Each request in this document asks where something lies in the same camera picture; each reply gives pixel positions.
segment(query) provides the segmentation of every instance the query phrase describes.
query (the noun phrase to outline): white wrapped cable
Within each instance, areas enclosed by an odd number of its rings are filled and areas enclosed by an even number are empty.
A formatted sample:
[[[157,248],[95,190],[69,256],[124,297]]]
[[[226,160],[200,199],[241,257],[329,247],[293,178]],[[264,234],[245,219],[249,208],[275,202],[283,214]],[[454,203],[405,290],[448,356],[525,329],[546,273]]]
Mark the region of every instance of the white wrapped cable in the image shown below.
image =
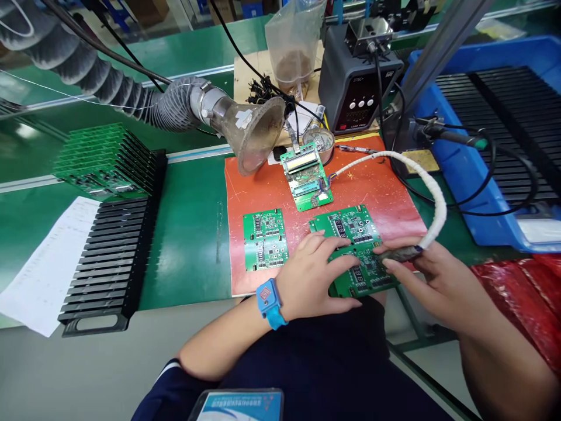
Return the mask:
[[[417,164],[415,161],[401,155],[400,153],[393,152],[393,151],[380,151],[372,155],[368,155],[359,160],[356,160],[354,162],[351,162],[347,166],[337,171],[335,175],[340,175],[342,172],[345,172],[349,168],[354,167],[355,165],[360,164],[366,160],[376,159],[379,157],[395,158],[396,160],[409,165],[412,169],[417,171],[419,176],[425,182],[425,185],[427,186],[428,190],[432,194],[435,203],[434,218],[432,220],[431,226],[427,231],[427,234],[421,239],[421,241],[418,244],[418,246],[421,249],[426,249],[440,234],[440,230],[442,229],[444,223],[446,222],[447,208],[446,208],[446,201],[444,200],[444,195],[442,194],[442,190],[440,190],[440,186],[438,185],[436,180],[434,180],[434,178],[428,172],[425,171],[425,169],[422,166]]]

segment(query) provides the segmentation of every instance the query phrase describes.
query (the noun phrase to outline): floor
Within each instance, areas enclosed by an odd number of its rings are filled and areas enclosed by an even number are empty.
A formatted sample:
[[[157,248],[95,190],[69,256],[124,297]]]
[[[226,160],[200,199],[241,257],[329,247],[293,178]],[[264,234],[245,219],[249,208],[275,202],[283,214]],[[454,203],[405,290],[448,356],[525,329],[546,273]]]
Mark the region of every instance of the floor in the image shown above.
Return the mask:
[[[77,413],[83,421],[130,419],[181,345],[233,305],[233,300],[226,300],[138,312],[126,332],[71,339],[61,338],[60,327],[49,339],[25,327],[0,330],[0,419],[75,420]],[[431,322],[426,313],[418,316]],[[415,339],[394,291],[389,292],[386,303],[386,330],[394,343]],[[473,408],[457,343],[408,356]],[[392,360],[408,373],[399,361]],[[434,396],[423,384],[421,387]]]

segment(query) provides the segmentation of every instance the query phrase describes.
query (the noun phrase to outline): paper document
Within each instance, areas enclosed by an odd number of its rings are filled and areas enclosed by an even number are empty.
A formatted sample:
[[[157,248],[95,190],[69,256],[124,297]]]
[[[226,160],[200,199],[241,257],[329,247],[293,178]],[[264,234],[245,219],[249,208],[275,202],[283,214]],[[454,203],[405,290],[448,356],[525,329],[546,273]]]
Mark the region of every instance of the paper document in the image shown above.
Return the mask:
[[[300,101],[299,103],[305,106],[310,111],[314,113],[316,112],[317,109],[316,103],[306,102],[306,101]],[[298,111],[298,135],[302,136],[306,131],[308,124],[310,124],[311,122],[312,115],[308,113],[308,111],[306,111],[305,109],[299,106],[296,107],[296,111]],[[288,116],[288,122],[290,123],[294,131],[296,131],[296,115],[294,111],[291,112],[290,115]]]
[[[98,208],[98,201],[79,197],[64,211],[0,294],[0,313],[43,336],[53,334]]]

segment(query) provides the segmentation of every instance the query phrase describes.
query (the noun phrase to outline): gray flexible hose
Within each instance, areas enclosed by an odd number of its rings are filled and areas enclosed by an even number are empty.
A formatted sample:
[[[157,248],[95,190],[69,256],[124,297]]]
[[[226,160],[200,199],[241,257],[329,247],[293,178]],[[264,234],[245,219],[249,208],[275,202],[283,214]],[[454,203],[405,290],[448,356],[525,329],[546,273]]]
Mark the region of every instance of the gray flexible hose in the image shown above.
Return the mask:
[[[33,25],[33,35],[22,37],[0,26],[0,42],[12,51],[21,51],[35,66],[58,74],[67,85],[80,87],[85,95],[113,105],[127,116],[170,132],[185,132],[199,126],[189,105],[191,84],[204,79],[174,81],[165,93],[143,88],[123,71],[102,60],[98,52],[66,29],[61,21],[41,11],[34,0],[16,0]],[[29,24],[11,0],[0,0],[0,20],[19,33]]]

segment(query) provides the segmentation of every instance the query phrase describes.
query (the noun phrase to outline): metal clamp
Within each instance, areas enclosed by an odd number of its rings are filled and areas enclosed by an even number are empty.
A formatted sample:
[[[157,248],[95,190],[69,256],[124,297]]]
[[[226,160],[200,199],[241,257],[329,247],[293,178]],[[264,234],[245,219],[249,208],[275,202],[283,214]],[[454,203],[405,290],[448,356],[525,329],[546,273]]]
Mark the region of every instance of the metal clamp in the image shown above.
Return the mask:
[[[198,100],[198,114],[199,114],[199,120],[204,123],[205,120],[203,119],[203,115],[202,115],[202,108],[203,108],[203,99],[205,98],[205,94],[210,91],[213,88],[212,83],[210,83],[209,81],[206,81],[205,83],[203,83],[200,86],[200,94],[199,94],[199,100]]]

